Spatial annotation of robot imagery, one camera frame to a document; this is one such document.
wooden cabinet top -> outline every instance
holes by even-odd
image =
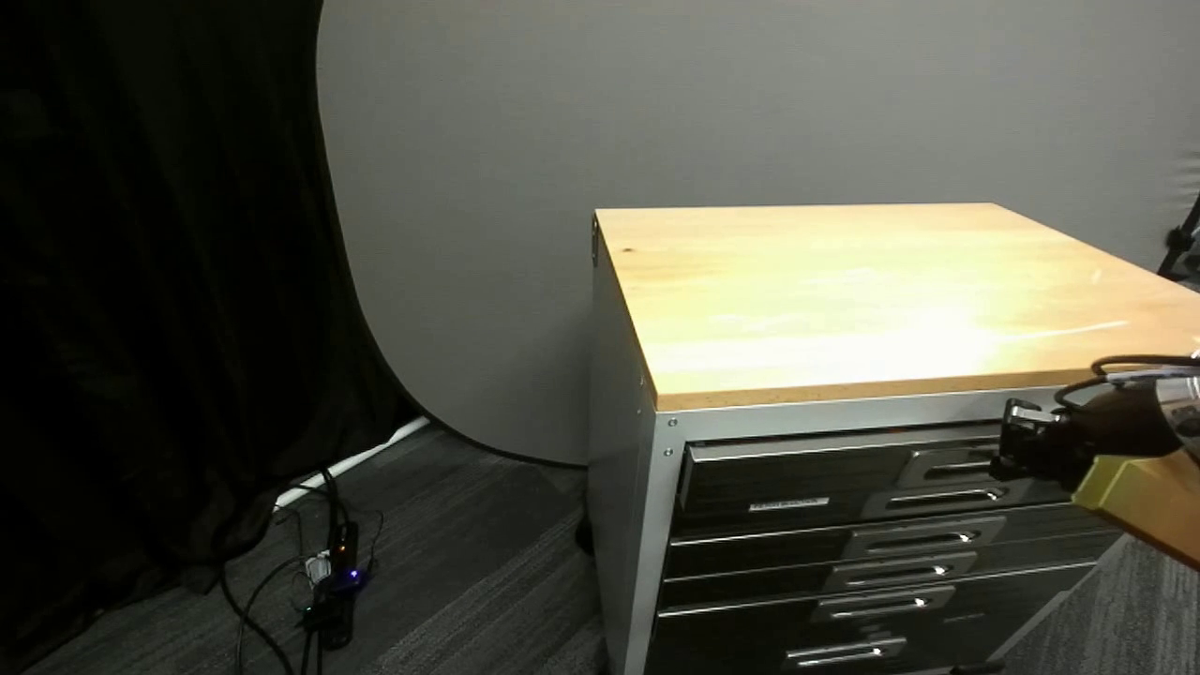
[[[601,211],[660,408],[1029,389],[1200,349],[1200,297],[989,203]]]

grey seamless paper backdrop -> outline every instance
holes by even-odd
[[[368,322],[425,408],[584,462],[596,206],[1004,203],[1154,266],[1194,0],[326,0]]]

black curtain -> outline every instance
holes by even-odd
[[[313,0],[0,4],[0,672],[251,547],[418,408],[354,297]]]

black drawer front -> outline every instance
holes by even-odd
[[[1064,538],[1085,532],[1113,532],[1113,526],[1068,503],[1013,504],[1004,512],[956,512],[911,522],[861,522],[831,529],[756,532],[756,537],[710,537],[666,547],[666,576],[761,569],[835,559],[905,559],[978,551],[989,542]]]
[[[1055,591],[1089,566],[926,584],[911,591],[829,594],[718,616],[655,618],[649,672],[906,672],[985,664]]]
[[[731,537],[1064,498],[1051,479],[994,479],[994,449],[996,422],[689,444],[674,532]]]
[[[984,551],[944,551],[944,554],[916,554],[916,559],[765,566],[765,569],[665,576],[660,612],[804,598],[819,591],[911,588],[911,584],[963,582],[970,574],[1095,562],[1113,538],[1118,532],[1090,532],[1090,537],[989,542]]]

metal drawer pull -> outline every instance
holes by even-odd
[[[926,537],[869,538],[866,551],[970,547],[975,538],[978,538],[978,529],[953,529],[953,532],[926,532]]]
[[[953,462],[926,468],[926,479],[963,479],[963,476],[989,476],[989,462]]]
[[[780,512],[780,508],[825,508],[829,493],[819,498],[778,498],[778,503],[749,503],[749,512]]]
[[[821,598],[821,616],[831,622],[849,622],[849,618],[935,612],[949,594],[953,594],[953,584],[920,588],[920,591],[889,591],[889,594],[840,594],[840,598]]]
[[[911,562],[891,569],[831,569],[840,574],[844,588],[869,588],[869,584],[920,584],[920,582],[944,582],[961,574],[961,562]]]
[[[831,667],[831,664],[861,664],[861,658],[889,658],[906,643],[906,637],[879,637],[854,643],[825,643],[825,649],[794,649],[786,658],[794,667]]]
[[[930,554],[985,547],[1004,529],[1004,517],[936,522],[936,526],[901,526],[901,529],[861,529],[849,542],[853,554]]]
[[[956,492],[901,492],[884,508],[944,508],[944,504],[994,504],[1004,487],[956,487]]]

